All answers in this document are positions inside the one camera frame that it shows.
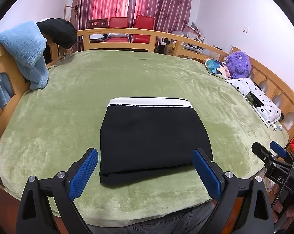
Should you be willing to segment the person's right hand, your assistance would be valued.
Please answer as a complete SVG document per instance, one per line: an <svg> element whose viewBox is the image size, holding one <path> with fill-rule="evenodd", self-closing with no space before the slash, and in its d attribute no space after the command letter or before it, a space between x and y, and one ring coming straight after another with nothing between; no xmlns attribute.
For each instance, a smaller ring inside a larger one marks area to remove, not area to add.
<svg viewBox="0 0 294 234"><path fill-rule="evenodd" d="M268 193L270 203L272 203L274 201L278 192L279 192L279 186L278 186L278 184L275 184L272 188L272 191ZM277 213L281 213L282 210L283 210L283 205L278 200L272 209L274 223L276 223L279 219ZM280 227L280 229L287 229L289 227L289 225L292 223L292 221L294 220L294 206L290 206L286 210L286 217L287 217L287 219L284 222L284 224Z"/></svg>

